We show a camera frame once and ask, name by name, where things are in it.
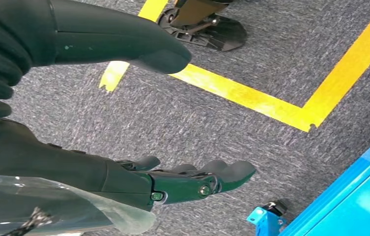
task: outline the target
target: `metal bolt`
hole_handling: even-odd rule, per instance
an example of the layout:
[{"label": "metal bolt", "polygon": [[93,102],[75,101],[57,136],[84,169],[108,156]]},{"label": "metal bolt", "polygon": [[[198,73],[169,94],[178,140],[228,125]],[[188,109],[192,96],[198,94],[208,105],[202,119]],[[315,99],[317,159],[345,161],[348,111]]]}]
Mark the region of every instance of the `metal bolt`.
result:
[{"label": "metal bolt", "polygon": [[151,193],[151,199],[154,201],[160,201],[163,199],[163,193],[157,193],[157,192]]},{"label": "metal bolt", "polygon": [[202,195],[202,196],[207,196],[211,193],[211,188],[204,185],[202,186],[200,189],[199,189],[199,193]]}]

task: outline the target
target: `yellow line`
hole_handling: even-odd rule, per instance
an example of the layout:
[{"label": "yellow line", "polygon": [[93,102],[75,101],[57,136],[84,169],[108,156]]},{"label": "yellow line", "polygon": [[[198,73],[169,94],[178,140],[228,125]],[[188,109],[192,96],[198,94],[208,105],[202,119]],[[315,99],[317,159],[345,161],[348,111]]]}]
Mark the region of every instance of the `yellow line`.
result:
[{"label": "yellow line", "polygon": [[168,3],[169,0],[147,0],[139,16],[156,22]]},{"label": "yellow line", "polygon": [[190,83],[208,92],[253,109],[268,117],[308,132],[310,118],[302,108],[277,99],[273,96],[242,85],[195,65],[188,65],[173,77]]},{"label": "yellow line", "polygon": [[305,104],[311,122],[321,125],[369,66],[370,23]]},{"label": "yellow line", "polygon": [[[147,0],[139,16],[156,22],[168,2],[169,0]],[[114,91],[129,66],[129,63],[123,61],[112,61],[104,72],[99,87],[105,86],[107,91]]]},{"label": "yellow line", "polygon": [[[140,16],[156,21],[167,3],[168,0],[147,0]],[[370,24],[303,108],[191,64],[172,76],[308,132],[311,124],[322,124],[369,66]],[[110,63],[100,86],[114,90],[127,68],[125,62]]]},{"label": "yellow line", "polygon": [[111,61],[102,75],[99,87],[105,86],[106,90],[114,91],[129,65],[123,61]]}]

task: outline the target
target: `dark green robotic hand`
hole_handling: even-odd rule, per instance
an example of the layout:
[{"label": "dark green robotic hand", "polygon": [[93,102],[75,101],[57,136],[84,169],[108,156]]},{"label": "dark green robotic hand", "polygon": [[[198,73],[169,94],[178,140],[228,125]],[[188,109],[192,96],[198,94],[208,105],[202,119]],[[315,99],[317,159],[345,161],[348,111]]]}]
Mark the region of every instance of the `dark green robotic hand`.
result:
[{"label": "dark green robotic hand", "polygon": [[[34,66],[123,60],[170,74],[190,59],[178,41],[140,17],[69,0],[0,0],[0,100]],[[41,143],[4,118],[10,114],[0,102],[0,175],[42,177],[145,210],[235,189],[255,172],[248,162],[222,161],[150,171],[159,164],[155,157],[113,161]]]}]

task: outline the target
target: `transparent plastic bag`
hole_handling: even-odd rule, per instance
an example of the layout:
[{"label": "transparent plastic bag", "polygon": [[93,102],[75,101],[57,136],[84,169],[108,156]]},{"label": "transparent plastic bag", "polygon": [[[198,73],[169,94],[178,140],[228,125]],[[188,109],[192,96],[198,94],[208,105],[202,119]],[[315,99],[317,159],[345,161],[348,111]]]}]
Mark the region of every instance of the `transparent plastic bag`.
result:
[{"label": "transparent plastic bag", "polygon": [[117,228],[141,234],[156,220],[153,213],[75,187],[37,177],[0,176],[0,235],[20,227],[35,207],[52,223],[28,236],[47,236]]}]

